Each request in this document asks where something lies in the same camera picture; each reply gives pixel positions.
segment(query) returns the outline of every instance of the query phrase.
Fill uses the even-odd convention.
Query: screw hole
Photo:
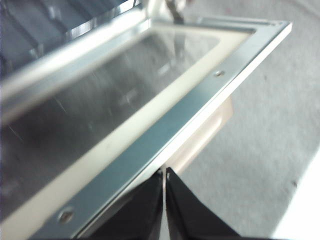
[[[216,71],[216,72],[214,73],[214,75],[215,75],[216,77],[223,76],[223,75],[225,75],[225,71]]]

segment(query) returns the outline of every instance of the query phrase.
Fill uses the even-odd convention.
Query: reflective surface
[[[134,0],[2,0],[1,79],[139,3]]]
[[[130,49],[3,127],[2,219],[218,42],[201,31],[150,31]]]

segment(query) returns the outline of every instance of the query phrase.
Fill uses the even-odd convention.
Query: metal frame
[[[6,91],[2,86],[2,117],[3,111],[20,103],[18,112],[21,109],[32,106],[35,102],[52,95],[54,92],[66,85],[66,82],[59,82],[61,76],[65,76],[66,71],[68,84],[75,76],[83,73],[84,70],[92,68],[92,64],[97,61],[105,61],[116,54],[123,44],[128,44],[130,37],[143,34],[147,29],[157,25],[169,25],[173,23],[162,19],[145,19],[141,12],[136,9],[128,12],[128,16],[135,14],[135,20],[129,27],[119,30],[108,42],[100,42],[100,46],[79,53],[77,59],[61,64],[59,69],[48,73],[35,72],[37,64],[17,73],[33,74],[25,76],[24,79],[32,78],[40,74],[37,81],[30,81],[29,86],[22,89],[23,99],[12,98],[12,93],[17,93],[15,88],[10,88],[12,92]],[[71,200],[65,203],[31,238],[73,238],[84,236],[92,228],[96,219],[102,216],[117,199],[123,196],[129,189],[134,188],[143,180],[149,178],[158,168],[160,168],[179,146],[184,142],[190,133],[199,128],[210,114],[239,86],[239,84],[262,62],[266,56],[289,34],[292,23],[287,21],[266,21],[255,19],[238,18],[202,18],[194,17],[185,19],[184,23],[177,25],[195,28],[213,28],[236,31],[249,31],[251,36],[241,44],[241,46],[229,55],[221,64],[215,67],[212,72],[183,97],[172,109],[161,117],[152,127],[140,136],[130,147],[117,157],[108,167],[97,175],[87,186],[77,193]],[[115,25],[105,26],[115,30]],[[110,49],[107,53],[101,54],[100,47]],[[48,56],[51,61],[59,59],[59,54],[66,54],[62,49],[60,53]],[[95,61],[87,64],[87,60],[95,56]],[[81,72],[71,73],[70,68],[75,69],[76,65],[85,66]],[[58,219],[64,210],[73,211],[72,219],[66,224],[61,224]]]

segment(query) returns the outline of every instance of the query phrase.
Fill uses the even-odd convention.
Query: rectangular frame
[[[11,76],[12,86],[2,86],[2,111],[15,108],[15,113],[31,107],[37,101],[52,95],[66,86],[66,82],[59,79],[66,71],[75,66],[83,65],[86,70],[86,59],[95,57],[96,61],[105,61],[115,55],[119,48],[137,34],[156,25],[184,25],[189,27],[213,28],[252,32],[239,48],[216,66],[196,87],[184,96],[173,108],[163,115],[143,135],[131,144],[120,156],[100,172],[88,185],[74,195],[49,218],[46,214],[37,216],[34,209],[22,206],[2,223],[2,236],[10,239],[22,238],[73,238],[85,236],[90,229],[95,228],[96,220],[108,211],[110,206],[125,193],[149,178],[166,160],[194,133],[206,119],[222,104],[228,96],[242,83],[242,81],[271,53],[274,48],[290,33],[292,23],[288,21],[267,21],[243,18],[202,18],[185,19],[184,23],[172,23],[163,19],[145,19],[144,13],[133,9],[126,13],[123,19],[135,19],[130,26],[121,31],[116,25],[106,25],[97,29],[91,36],[94,40],[98,31],[116,31],[110,39],[105,39],[110,51],[104,55],[95,49],[78,52],[70,62],[60,64],[58,68],[49,68],[50,72],[35,71],[42,64],[53,64],[70,49],[79,48],[87,38],[80,39],[76,46],[69,45],[56,55],[48,56],[32,66]],[[23,88],[20,86],[19,76],[27,74]],[[70,84],[75,76],[67,76]],[[64,211],[73,212],[72,219],[61,224],[58,219]]]

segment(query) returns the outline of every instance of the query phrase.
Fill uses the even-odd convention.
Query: black plastic part
[[[163,211],[162,174],[142,184],[132,200],[91,237],[108,240],[159,239]]]
[[[166,170],[166,212],[172,240],[239,236],[204,206],[171,168]]]

